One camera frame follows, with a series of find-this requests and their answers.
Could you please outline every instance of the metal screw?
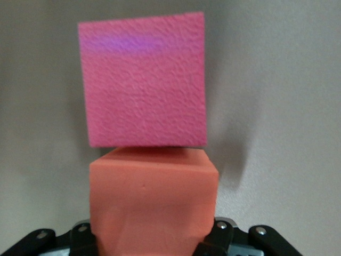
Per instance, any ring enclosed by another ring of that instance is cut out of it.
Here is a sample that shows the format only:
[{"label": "metal screw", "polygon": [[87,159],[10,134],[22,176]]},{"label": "metal screw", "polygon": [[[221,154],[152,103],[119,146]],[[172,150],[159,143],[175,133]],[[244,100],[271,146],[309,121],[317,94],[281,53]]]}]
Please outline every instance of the metal screw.
[{"label": "metal screw", "polygon": [[221,228],[221,229],[225,229],[225,228],[228,227],[227,224],[226,224],[225,222],[223,222],[223,221],[219,221],[219,222],[217,223],[217,226],[218,226],[219,228]]},{"label": "metal screw", "polygon": [[87,226],[86,225],[82,225],[81,227],[78,228],[79,232],[83,232],[85,230],[87,230]]},{"label": "metal screw", "polygon": [[266,234],[265,228],[262,227],[256,227],[256,232],[262,236]]},{"label": "metal screw", "polygon": [[41,231],[38,235],[37,235],[37,238],[38,239],[42,239],[44,238],[45,236],[47,236],[47,233],[45,231]]}]

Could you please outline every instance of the foam block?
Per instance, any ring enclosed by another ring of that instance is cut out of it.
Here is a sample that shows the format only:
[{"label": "foam block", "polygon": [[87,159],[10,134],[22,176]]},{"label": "foam block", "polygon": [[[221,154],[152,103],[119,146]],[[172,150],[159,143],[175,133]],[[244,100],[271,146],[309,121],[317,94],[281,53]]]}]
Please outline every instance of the foam block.
[{"label": "foam block", "polygon": [[191,256],[210,232],[218,172],[201,149],[118,148],[90,164],[92,232],[105,256]]},{"label": "foam block", "polygon": [[203,13],[78,32],[92,147],[206,144]]}]

